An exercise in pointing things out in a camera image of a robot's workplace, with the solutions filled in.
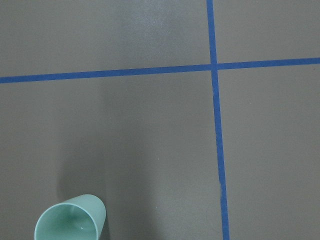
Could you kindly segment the green plastic cup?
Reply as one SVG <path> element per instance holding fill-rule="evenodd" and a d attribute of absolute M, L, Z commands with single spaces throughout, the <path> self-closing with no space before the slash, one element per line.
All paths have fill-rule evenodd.
<path fill-rule="evenodd" d="M 45 210 L 35 229 L 35 240 L 98 240 L 107 217 L 102 200 L 83 194 Z"/>

